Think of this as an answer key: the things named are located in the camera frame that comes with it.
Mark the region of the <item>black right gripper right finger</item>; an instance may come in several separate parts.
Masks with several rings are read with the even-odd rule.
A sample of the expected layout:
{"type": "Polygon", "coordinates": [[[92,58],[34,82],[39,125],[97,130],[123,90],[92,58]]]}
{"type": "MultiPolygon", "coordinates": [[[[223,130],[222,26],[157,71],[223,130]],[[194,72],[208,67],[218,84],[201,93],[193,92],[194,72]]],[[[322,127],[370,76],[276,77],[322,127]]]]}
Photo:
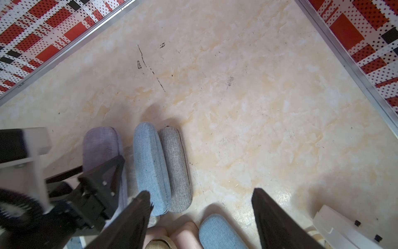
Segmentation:
{"type": "Polygon", "coordinates": [[[321,249],[262,188],[251,198],[255,221],[263,249],[321,249]]]}

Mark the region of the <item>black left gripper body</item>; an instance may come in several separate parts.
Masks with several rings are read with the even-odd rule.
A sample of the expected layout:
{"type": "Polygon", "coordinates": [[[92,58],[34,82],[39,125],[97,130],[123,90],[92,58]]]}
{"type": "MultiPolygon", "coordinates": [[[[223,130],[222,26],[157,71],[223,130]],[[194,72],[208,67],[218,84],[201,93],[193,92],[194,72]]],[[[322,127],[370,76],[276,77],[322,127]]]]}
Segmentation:
{"type": "Polygon", "coordinates": [[[115,192],[92,181],[72,188],[66,181],[47,183],[57,215],[69,218],[79,232],[100,232],[115,213],[115,192]]]}

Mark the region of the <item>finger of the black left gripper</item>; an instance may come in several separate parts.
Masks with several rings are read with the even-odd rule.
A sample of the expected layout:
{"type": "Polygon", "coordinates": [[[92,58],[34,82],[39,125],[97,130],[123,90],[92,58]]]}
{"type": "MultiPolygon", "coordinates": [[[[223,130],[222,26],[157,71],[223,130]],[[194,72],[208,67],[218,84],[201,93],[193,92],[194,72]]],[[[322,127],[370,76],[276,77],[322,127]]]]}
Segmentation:
{"type": "Polygon", "coordinates": [[[89,194],[103,205],[118,205],[120,183],[125,159],[116,156],[105,163],[84,172],[78,177],[79,182],[89,194]]]}

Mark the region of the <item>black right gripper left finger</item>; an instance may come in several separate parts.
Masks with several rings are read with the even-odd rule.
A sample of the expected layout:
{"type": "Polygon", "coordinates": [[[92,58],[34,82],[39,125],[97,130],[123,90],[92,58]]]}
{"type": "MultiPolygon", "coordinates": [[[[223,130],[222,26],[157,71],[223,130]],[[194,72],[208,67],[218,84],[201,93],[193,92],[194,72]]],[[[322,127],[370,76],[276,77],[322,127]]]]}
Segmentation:
{"type": "Polygon", "coordinates": [[[153,210],[150,192],[142,191],[123,212],[94,239],[87,249],[141,249],[153,210]]]}

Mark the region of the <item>purple fabric glasses case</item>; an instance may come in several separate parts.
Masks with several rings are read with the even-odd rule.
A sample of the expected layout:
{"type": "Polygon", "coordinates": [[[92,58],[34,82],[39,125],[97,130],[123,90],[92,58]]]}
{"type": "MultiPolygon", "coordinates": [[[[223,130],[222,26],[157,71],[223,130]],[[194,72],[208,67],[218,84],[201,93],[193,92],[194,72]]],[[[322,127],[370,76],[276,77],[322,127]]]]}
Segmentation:
{"type": "MultiPolygon", "coordinates": [[[[123,155],[120,133],[113,127],[96,127],[89,130],[83,140],[83,171],[87,172],[112,158],[123,155]]],[[[127,207],[128,191],[126,169],[121,174],[118,208],[113,217],[106,221],[107,228],[127,207]]]]}

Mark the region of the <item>tan case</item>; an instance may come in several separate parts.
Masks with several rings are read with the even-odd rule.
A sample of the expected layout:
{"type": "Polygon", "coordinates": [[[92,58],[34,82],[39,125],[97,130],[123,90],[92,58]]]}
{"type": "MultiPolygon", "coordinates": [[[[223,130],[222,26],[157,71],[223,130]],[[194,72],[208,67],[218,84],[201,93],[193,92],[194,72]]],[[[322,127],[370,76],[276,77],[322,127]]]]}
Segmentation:
{"type": "Polygon", "coordinates": [[[152,240],[145,249],[177,249],[177,246],[171,238],[163,236],[152,240]]]}

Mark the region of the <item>light blue case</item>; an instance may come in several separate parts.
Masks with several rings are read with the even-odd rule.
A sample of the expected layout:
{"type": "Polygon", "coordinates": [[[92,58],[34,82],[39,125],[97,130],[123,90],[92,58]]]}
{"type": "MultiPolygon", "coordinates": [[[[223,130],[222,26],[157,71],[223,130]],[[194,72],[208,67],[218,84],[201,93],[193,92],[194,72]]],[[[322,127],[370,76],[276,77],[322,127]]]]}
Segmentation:
{"type": "Polygon", "coordinates": [[[150,193],[151,215],[164,215],[171,206],[171,186],[159,134],[150,122],[134,131],[133,159],[138,190],[150,193]]]}

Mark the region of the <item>grey fabric glasses case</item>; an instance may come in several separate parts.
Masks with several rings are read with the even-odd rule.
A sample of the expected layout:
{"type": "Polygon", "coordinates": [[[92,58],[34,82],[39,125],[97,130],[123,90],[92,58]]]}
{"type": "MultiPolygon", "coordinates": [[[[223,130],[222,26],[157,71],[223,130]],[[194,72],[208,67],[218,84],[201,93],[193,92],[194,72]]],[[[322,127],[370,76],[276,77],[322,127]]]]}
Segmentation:
{"type": "Polygon", "coordinates": [[[171,187],[169,211],[182,213],[193,200],[192,186],[183,142],[179,131],[174,127],[164,127],[158,131],[171,187]]]}

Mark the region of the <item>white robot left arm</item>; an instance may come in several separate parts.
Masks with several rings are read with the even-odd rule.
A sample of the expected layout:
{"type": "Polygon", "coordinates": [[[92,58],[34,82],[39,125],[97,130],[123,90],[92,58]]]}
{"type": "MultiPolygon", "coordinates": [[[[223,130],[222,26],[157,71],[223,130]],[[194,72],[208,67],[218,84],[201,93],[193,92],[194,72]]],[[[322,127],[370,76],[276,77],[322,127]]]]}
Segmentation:
{"type": "Polygon", "coordinates": [[[1,248],[62,249],[98,235],[127,205],[122,139],[112,127],[84,136],[83,164],[45,177],[44,127],[1,130],[1,248]]]}

